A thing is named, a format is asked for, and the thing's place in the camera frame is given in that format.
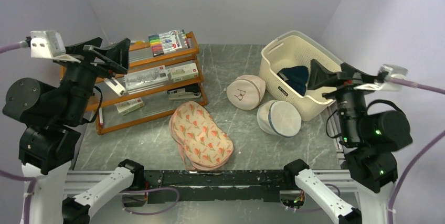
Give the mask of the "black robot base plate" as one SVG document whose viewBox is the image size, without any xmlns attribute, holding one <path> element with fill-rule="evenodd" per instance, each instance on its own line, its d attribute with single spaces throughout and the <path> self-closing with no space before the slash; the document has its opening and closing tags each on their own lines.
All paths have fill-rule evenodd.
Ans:
<svg viewBox="0 0 445 224">
<path fill-rule="evenodd" d="M 261 200 L 293 202 L 302 190 L 282 169 L 145 170 L 145 183 L 124 193 L 127 207 L 179 201 Z"/>
</svg>

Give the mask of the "floral mesh laundry bag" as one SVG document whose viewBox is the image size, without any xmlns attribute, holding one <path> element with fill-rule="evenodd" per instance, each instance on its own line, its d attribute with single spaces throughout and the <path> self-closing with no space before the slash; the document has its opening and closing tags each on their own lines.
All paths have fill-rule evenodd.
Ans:
<svg viewBox="0 0 445 224">
<path fill-rule="evenodd" d="M 186 169 L 215 170 L 228 162 L 234 144 L 200 104 L 181 104 L 169 120 L 169 131 L 176 142 Z"/>
</svg>

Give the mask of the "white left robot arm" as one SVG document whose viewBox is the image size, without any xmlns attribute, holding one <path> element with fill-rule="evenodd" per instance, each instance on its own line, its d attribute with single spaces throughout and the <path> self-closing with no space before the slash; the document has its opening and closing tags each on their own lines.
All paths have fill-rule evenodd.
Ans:
<svg viewBox="0 0 445 224">
<path fill-rule="evenodd" d="M 105 179 L 84 193 L 64 196 L 68 170 L 80 133 L 90 123 L 84 117 L 98 78 L 110 79 L 129 69 L 130 40 L 102 47 L 100 37 L 65 46 L 61 39 L 32 35 L 18 43 L 34 58 L 47 58 L 65 67 L 58 87 L 22 78 L 7 91 L 3 114 L 26 125 L 19 140 L 22 176 L 26 183 L 22 223 L 88 223 L 115 195 L 145 185 L 144 167 L 126 159 Z"/>
</svg>

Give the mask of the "dark blue lace bra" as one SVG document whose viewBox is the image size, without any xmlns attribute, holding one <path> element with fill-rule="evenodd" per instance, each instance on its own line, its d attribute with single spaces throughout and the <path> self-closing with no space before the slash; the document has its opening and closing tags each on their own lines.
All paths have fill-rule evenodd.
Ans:
<svg viewBox="0 0 445 224">
<path fill-rule="evenodd" d="M 309 70 L 306 66 L 283 68 L 278 72 L 278 76 L 299 95 L 305 96 L 309 80 Z"/>
</svg>

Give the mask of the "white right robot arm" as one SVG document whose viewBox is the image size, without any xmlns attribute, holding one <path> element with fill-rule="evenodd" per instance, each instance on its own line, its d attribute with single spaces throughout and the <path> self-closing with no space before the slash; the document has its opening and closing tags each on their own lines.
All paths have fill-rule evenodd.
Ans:
<svg viewBox="0 0 445 224">
<path fill-rule="evenodd" d="M 334 88 L 323 97 L 336 102 L 341 144 L 350 149 L 345 161 L 360 206 L 356 208 L 342 200 L 301 159 L 285 165 L 283 183 L 288 189 L 309 195 L 334 223 L 388 223 L 389 199 L 398 179 L 394 152 L 412 143 L 410 124 L 394 103 L 389 111 L 369 114 L 365 95 L 380 90 L 399 91 L 392 79 L 403 79 L 408 71 L 386 64 L 376 75 L 347 63 L 340 68 L 339 72 L 332 72 L 311 60 L 308 89 Z"/>
</svg>

